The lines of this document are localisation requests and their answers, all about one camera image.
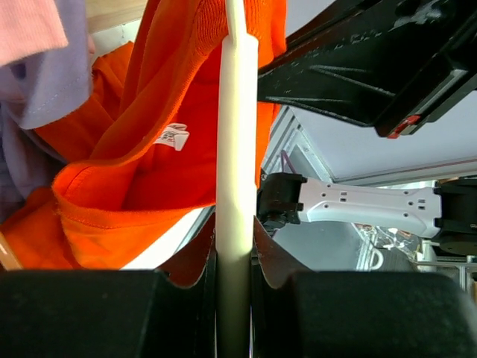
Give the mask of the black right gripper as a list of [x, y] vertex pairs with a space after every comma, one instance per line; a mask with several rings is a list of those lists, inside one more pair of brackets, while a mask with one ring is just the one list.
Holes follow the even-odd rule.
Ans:
[[334, 1], [287, 41], [258, 99], [381, 137], [415, 134], [476, 88], [475, 1]]

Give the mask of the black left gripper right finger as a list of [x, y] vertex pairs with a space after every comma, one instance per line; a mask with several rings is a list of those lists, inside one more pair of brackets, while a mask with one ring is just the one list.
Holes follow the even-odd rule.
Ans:
[[293, 274], [308, 271], [254, 219], [251, 254], [253, 357], [285, 357], [300, 346]]

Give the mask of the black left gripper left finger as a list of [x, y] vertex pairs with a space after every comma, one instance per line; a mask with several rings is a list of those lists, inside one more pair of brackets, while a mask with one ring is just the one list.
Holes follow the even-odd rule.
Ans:
[[168, 274], [163, 295], [167, 357], [215, 356], [215, 215], [197, 236], [160, 266]]

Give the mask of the orange t shirt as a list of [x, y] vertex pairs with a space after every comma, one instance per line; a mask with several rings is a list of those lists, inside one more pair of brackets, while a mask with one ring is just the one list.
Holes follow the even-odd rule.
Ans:
[[32, 130], [19, 162], [66, 161], [1, 225], [24, 269], [121, 269], [215, 203], [223, 1], [150, 1], [134, 43], [98, 58], [79, 108]]

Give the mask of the cream clothes hanger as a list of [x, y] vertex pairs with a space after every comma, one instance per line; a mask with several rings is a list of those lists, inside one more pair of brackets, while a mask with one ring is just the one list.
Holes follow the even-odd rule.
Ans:
[[247, 357], [250, 341], [249, 259], [260, 163], [275, 110], [257, 101], [257, 72], [285, 50], [284, 1], [223, 1], [215, 247], [218, 254], [217, 348], [220, 357]]

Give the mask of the purple t shirt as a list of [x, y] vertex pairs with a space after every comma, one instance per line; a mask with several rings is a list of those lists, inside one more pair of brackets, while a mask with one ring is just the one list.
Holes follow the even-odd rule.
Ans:
[[92, 89], [84, 1], [53, 1], [66, 39], [64, 48], [32, 54], [1, 67], [1, 219], [66, 164], [35, 133], [70, 114]]

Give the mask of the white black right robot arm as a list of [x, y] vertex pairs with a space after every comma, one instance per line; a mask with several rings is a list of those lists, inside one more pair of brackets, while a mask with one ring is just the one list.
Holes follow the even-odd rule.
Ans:
[[[476, 88], [474, 1], [334, 1], [286, 45], [259, 70], [260, 102], [382, 138], [415, 134]], [[268, 230], [318, 221], [394, 227], [451, 254], [476, 253], [473, 179], [377, 189], [272, 174], [259, 189], [257, 216]]]

